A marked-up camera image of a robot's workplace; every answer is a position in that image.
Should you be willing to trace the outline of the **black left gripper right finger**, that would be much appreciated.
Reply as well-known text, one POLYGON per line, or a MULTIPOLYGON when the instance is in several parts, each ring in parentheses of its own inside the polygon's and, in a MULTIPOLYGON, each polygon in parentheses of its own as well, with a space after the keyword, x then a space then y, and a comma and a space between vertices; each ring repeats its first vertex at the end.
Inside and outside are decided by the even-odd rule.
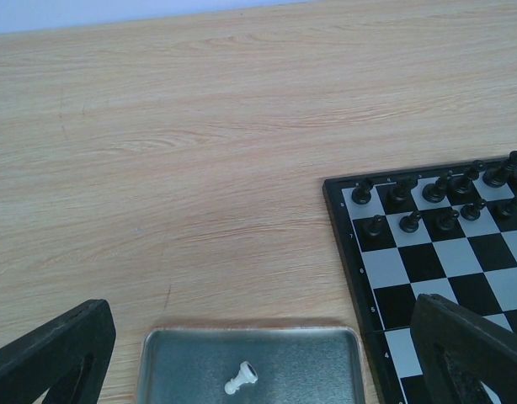
POLYGON ((517 403, 517 334, 437 294, 418 296, 410 334, 433 403, 517 403))

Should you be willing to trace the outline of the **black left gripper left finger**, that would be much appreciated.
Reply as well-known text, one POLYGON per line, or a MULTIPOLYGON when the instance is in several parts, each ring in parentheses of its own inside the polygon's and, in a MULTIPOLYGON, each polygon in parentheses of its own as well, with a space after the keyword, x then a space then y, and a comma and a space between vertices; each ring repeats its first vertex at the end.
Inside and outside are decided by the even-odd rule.
POLYGON ((0 348, 0 403, 96 403, 115 346, 108 301, 86 300, 0 348))

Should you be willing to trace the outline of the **black white chess board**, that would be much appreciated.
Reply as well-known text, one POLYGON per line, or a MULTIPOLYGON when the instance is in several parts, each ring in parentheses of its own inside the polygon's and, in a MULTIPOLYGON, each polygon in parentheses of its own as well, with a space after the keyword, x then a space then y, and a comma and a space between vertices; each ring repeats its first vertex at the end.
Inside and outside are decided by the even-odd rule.
POLYGON ((421 294, 517 334, 517 150, 322 189, 380 402, 430 400, 409 331, 421 294))

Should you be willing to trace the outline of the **white chess piece in tray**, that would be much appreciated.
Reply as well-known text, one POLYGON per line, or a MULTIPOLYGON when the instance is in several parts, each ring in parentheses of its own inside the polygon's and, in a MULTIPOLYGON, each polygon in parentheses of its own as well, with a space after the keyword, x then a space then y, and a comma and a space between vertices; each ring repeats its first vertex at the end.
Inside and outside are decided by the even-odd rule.
POLYGON ((255 384, 258 381, 258 374, 254 367, 248 362, 240 363, 239 371, 224 386, 224 391, 228 395, 234 395, 241 386, 255 384))

